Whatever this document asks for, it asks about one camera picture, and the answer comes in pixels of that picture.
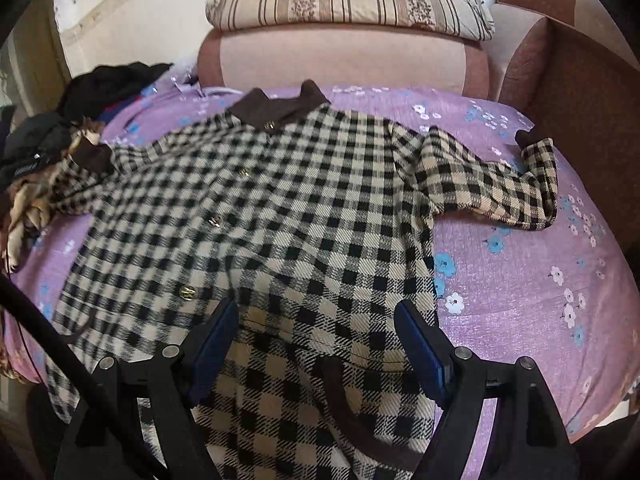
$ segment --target button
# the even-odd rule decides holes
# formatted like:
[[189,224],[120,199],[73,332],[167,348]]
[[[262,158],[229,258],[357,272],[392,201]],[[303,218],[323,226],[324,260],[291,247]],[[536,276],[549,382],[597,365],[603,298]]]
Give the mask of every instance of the button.
[[196,297],[196,289],[190,285],[181,286],[178,293],[180,294],[180,297],[185,301],[194,300],[194,298]]

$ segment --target silver bolt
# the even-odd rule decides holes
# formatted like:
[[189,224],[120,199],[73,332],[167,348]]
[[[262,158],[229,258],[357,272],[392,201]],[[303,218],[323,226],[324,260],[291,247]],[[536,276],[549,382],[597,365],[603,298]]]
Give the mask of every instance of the silver bolt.
[[466,361],[467,359],[471,359],[471,356],[473,355],[473,352],[469,350],[469,348],[467,348],[466,346],[456,347],[456,349],[454,350],[454,353],[456,354],[456,357],[458,359],[462,359],[463,361]]
[[521,357],[520,359],[518,359],[518,362],[520,363],[520,366],[526,368],[527,370],[533,370],[533,368],[536,367],[536,362],[531,357]]
[[113,357],[105,357],[100,360],[100,368],[102,368],[103,370],[108,370],[114,364],[116,364],[116,359],[114,359]]
[[162,350],[162,355],[168,359],[176,357],[180,353],[180,347],[176,345],[169,345]]

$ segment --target plaid jacket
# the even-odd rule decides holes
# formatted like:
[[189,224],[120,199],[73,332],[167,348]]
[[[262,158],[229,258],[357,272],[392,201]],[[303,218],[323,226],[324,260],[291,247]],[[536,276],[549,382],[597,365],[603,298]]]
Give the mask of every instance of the plaid jacket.
[[[551,224],[552,142],[526,148],[519,175],[437,128],[418,134],[324,99],[293,122],[280,102],[268,121],[264,94],[244,101],[252,119],[230,109],[146,148],[98,147],[98,173],[65,161],[55,205],[94,221],[53,323],[79,334],[73,350],[93,369],[107,352],[139,360],[179,344],[231,297],[241,327],[194,410],[223,477],[409,478],[434,405],[393,309],[409,298],[436,323],[435,215]],[[51,361],[47,373],[68,419],[78,395]]]

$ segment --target floral bedsheet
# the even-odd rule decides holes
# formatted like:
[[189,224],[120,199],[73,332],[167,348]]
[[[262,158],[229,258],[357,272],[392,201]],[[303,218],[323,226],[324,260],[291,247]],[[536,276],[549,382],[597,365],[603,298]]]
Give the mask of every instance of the floral bedsheet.
[[[322,90],[334,107],[389,117],[424,133],[437,124],[481,158],[522,170],[514,134],[532,123],[511,107],[433,89]],[[268,94],[292,97],[297,92]],[[170,80],[145,94],[107,126],[105,141],[148,143],[238,99],[223,89],[203,92]],[[556,222],[542,232],[521,232],[472,214],[438,217],[435,288],[440,326],[454,345],[464,344],[492,360],[514,362],[529,355],[537,361],[575,440],[612,411],[640,373],[640,296],[606,222],[578,175],[556,153]],[[14,277],[49,319],[89,223],[89,217],[56,218]],[[26,335],[34,370],[15,323],[5,321],[14,368],[29,380],[44,377],[42,350]],[[480,471],[494,408],[485,405],[466,469],[469,480]]]

